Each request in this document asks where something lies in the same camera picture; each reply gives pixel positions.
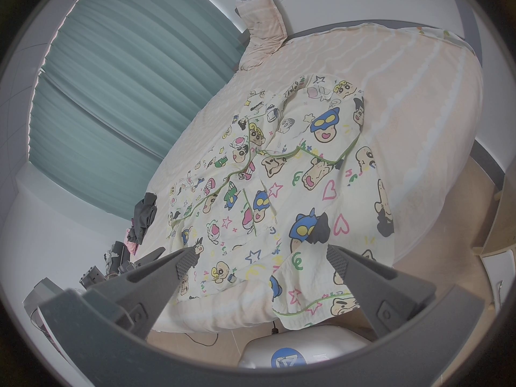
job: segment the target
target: yellow eye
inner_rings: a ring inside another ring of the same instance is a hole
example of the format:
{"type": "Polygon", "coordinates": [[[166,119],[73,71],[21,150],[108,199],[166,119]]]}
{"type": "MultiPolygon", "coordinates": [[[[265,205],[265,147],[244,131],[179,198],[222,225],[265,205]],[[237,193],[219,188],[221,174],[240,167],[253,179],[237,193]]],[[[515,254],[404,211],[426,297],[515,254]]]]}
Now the yellow eye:
{"type": "Polygon", "coordinates": [[[304,225],[301,225],[300,227],[297,227],[296,232],[299,236],[306,236],[308,229],[304,225]]]}

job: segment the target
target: heart outline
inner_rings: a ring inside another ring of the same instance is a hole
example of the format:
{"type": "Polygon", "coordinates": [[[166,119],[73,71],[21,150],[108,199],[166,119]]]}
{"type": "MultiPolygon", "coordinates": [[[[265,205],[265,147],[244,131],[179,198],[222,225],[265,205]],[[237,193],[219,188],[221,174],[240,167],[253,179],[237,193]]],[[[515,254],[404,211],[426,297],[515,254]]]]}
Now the heart outline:
{"type": "Polygon", "coordinates": [[[337,191],[335,190],[335,181],[333,179],[330,179],[328,181],[328,183],[326,184],[326,187],[324,188],[324,192],[322,193],[322,200],[323,201],[326,201],[326,200],[329,200],[329,199],[335,199],[337,197],[337,191]],[[328,186],[332,184],[332,187],[330,190],[332,190],[333,192],[335,192],[335,195],[334,196],[326,196],[326,191],[328,190],[328,186]]]}
{"type": "Polygon", "coordinates": [[[349,224],[348,224],[348,221],[346,221],[344,219],[342,214],[339,214],[339,216],[337,217],[337,221],[335,222],[335,225],[333,225],[333,235],[337,236],[340,233],[343,233],[344,235],[349,234],[349,224]],[[344,224],[346,225],[347,231],[342,229],[342,227],[339,225],[339,220],[342,220],[344,222],[344,224]]]}

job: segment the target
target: blue star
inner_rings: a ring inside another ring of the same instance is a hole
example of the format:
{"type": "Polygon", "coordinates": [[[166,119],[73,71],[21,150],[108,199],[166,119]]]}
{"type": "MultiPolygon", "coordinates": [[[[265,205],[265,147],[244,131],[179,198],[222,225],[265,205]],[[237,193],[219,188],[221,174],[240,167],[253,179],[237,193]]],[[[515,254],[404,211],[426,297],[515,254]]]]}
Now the blue star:
{"type": "Polygon", "coordinates": [[[261,249],[258,249],[256,252],[249,251],[249,255],[246,256],[246,260],[249,261],[249,264],[253,264],[254,262],[260,259],[261,249]]]}

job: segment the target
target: blue circular logo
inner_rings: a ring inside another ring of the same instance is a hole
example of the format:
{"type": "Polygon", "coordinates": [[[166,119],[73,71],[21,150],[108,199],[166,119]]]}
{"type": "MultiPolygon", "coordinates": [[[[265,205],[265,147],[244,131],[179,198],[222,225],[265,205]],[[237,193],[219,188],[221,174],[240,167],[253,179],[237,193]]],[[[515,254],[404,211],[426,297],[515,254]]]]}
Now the blue circular logo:
{"type": "Polygon", "coordinates": [[[306,365],[306,360],[299,351],[293,348],[280,348],[270,359],[272,368],[287,368],[296,365],[306,365]]]}

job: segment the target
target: cartoon print shirt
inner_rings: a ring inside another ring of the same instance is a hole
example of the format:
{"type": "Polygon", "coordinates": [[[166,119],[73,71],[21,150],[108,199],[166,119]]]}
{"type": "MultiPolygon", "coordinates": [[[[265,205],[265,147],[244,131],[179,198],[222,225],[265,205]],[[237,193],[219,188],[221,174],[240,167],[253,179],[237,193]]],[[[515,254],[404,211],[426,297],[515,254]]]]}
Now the cartoon print shirt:
{"type": "Polygon", "coordinates": [[[170,191],[170,250],[198,263],[173,302],[243,280],[271,288],[298,329],[358,307],[326,260],[328,243],[387,265],[394,224],[371,149],[359,136],[364,93],[325,74],[279,93],[252,90],[216,145],[170,191]]]}

